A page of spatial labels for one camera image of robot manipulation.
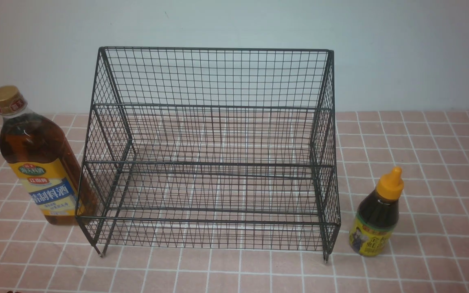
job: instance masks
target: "blue label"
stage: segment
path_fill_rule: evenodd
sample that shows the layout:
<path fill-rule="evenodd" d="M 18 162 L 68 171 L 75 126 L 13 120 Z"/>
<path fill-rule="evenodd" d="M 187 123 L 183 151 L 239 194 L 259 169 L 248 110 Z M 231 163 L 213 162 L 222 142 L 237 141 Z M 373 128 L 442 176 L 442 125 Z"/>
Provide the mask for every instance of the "blue label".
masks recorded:
<path fill-rule="evenodd" d="M 63 178 L 58 185 L 31 192 L 30 195 L 36 204 L 46 204 L 70 196 L 76 198 L 75 192 L 66 178 Z"/>

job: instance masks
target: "white wall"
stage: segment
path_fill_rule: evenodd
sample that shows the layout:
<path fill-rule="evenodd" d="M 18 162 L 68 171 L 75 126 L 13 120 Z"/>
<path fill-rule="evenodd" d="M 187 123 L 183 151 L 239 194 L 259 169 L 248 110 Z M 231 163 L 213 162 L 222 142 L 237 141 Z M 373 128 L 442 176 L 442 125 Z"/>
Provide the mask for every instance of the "white wall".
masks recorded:
<path fill-rule="evenodd" d="M 0 0 L 0 85 L 87 112 L 106 45 L 335 50 L 337 111 L 469 108 L 466 0 Z"/>

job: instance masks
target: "red logo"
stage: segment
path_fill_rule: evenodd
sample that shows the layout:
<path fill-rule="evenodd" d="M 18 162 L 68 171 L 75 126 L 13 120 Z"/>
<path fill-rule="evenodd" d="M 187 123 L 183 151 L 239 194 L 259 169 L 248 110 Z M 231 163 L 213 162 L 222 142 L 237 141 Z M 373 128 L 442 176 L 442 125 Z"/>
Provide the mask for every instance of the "red logo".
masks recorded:
<path fill-rule="evenodd" d="M 12 104 L 10 105 L 10 109 L 12 111 L 18 111 L 19 109 L 23 108 L 24 106 L 24 101 L 21 98 L 16 99 Z"/>
<path fill-rule="evenodd" d="M 50 180 L 48 180 L 48 178 L 44 178 L 44 177 L 30 177 L 28 178 L 28 182 L 32 183 L 32 184 L 48 184 L 50 183 Z"/>

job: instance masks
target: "black wire rack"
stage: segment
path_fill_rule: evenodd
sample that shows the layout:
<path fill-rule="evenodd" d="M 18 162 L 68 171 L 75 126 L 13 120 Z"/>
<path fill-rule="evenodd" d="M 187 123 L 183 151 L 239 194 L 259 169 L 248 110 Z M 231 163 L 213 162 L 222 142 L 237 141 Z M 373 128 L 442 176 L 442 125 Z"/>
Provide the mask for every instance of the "black wire rack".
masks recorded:
<path fill-rule="evenodd" d="M 114 244 L 327 261 L 341 225 L 333 74 L 331 50 L 100 48 L 88 241 L 101 256 Z"/>

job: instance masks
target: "yellow label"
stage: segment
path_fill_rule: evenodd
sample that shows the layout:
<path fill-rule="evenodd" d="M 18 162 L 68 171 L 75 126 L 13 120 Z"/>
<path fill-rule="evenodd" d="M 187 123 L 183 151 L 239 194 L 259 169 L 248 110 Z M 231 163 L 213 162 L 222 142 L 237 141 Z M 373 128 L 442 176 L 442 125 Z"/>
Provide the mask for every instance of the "yellow label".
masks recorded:
<path fill-rule="evenodd" d="M 390 229 L 376 229 L 363 223 L 359 215 L 354 219 L 350 229 L 349 242 L 352 249 L 362 256 L 376 256 L 383 251 L 392 235 Z"/>
<path fill-rule="evenodd" d="M 21 162 L 9 165 L 44 215 L 75 215 L 77 191 L 59 159 L 47 164 Z M 80 213 L 83 210 L 83 205 L 79 204 Z"/>

